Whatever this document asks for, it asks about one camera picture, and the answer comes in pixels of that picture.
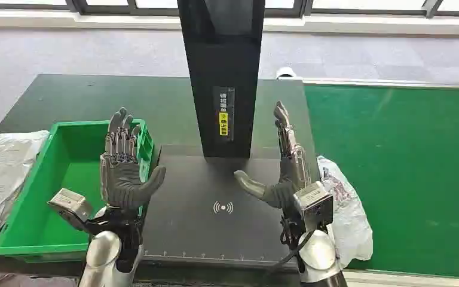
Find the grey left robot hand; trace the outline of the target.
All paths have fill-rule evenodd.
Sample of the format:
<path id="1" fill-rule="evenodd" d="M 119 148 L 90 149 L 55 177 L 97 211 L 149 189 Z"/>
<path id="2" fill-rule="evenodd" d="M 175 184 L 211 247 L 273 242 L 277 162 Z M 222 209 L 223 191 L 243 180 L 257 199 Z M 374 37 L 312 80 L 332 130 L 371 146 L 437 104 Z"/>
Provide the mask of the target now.
<path id="1" fill-rule="evenodd" d="M 131 127 L 133 116 L 125 107 L 108 124 L 105 151 L 100 155 L 100 193 L 110 207 L 136 210 L 149 203 L 166 177 L 166 167 L 157 165 L 146 181 L 140 177 L 137 140 L 141 126 Z"/>

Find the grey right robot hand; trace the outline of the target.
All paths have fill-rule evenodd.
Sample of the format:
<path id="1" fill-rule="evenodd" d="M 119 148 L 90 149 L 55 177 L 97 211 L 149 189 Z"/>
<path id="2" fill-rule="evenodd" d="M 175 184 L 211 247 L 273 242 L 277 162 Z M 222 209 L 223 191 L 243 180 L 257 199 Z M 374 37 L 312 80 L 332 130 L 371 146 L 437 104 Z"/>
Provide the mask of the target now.
<path id="1" fill-rule="evenodd" d="M 309 164 L 305 149 L 296 139 L 295 129 L 289 113 L 281 101 L 275 105 L 277 135 L 280 150 L 280 176 L 278 183 L 265 185 L 251 179 L 244 171 L 236 170 L 234 177 L 239 185 L 251 196 L 271 207 L 287 209 L 294 206 L 293 195 L 311 182 Z"/>

